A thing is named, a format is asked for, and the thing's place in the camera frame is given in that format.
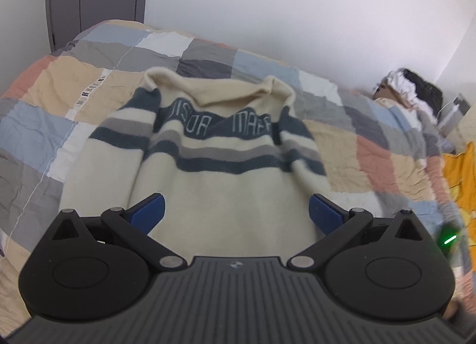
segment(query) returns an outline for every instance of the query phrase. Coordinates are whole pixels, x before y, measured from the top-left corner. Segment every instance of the sweater's left sleeve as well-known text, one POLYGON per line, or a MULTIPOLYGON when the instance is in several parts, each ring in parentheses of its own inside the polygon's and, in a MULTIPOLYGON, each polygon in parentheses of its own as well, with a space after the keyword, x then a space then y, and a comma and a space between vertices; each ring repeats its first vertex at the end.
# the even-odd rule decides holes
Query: sweater's left sleeve
POLYGON ((68 172, 60 210, 72 208, 80 216, 99 216, 111 207, 127 208, 160 99, 158 89, 140 87, 96 128, 68 172))

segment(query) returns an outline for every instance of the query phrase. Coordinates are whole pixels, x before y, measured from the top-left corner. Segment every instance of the blue gripper pad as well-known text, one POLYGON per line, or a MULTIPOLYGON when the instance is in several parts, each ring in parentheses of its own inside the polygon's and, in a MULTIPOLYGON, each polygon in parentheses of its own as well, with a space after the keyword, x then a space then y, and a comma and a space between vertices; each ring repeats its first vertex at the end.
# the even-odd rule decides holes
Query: blue gripper pad
POLYGON ((129 223, 147 235, 162 220, 164 214, 165 198, 162 195, 157 195, 133 212, 129 218, 129 223))
POLYGON ((337 227, 344 224, 342 211, 344 210, 321 195, 313 195, 309 199, 309 217, 325 235, 330 234, 337 227))

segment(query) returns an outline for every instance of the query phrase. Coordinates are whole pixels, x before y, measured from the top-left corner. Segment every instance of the bedspread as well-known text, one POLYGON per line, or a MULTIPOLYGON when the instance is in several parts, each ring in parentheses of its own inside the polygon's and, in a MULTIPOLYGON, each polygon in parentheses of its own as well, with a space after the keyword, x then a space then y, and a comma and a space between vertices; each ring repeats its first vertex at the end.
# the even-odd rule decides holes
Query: bedspread
MULTIPOLYGON (((435 129, 424 114, 185 33, 103 22, 30 66, 0 98, 0 290, 10 294, 0 305, 0 333, 28 316, 12 284, 55 218, 66 175, 86 139, 132 97, 153 66, 184 77, 279 78, 294 89, 293 109, 314 138, 330 200, 378 217, 410 207, 433 235, 444 221, 461 224, 435 129)), ((474 292, 465 238, 463 232, 451 258, 458 295, 474 292)))

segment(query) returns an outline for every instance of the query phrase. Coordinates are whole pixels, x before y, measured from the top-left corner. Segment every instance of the yellow cloth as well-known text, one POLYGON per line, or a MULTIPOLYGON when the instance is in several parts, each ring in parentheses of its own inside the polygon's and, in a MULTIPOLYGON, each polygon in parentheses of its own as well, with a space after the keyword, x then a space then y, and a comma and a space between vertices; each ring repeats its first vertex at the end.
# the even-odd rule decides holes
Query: yellow cloth
POLYGON ((475 145, 468 143, 466 150, 458 155, 444 154, 443 174, 452 199, 459 207, 468 233, 468 248, 473 272, 476 271, 476 162, 475 145))

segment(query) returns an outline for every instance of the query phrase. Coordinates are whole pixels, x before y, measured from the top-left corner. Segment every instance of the ribbed gray panel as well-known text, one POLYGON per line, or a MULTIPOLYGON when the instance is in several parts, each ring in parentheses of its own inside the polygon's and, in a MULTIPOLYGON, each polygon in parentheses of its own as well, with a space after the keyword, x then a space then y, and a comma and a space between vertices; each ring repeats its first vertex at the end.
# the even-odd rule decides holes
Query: ribbed gray panel
POLYGON ((145 297, 119 315, 85 324, 35 317, 9 343, 459 344, 463 339, 436 318, 410 326, 361 320, 334 304, 313 275, 290 272, 277 258, 199 257, 182 272, 158 276, 145 297))

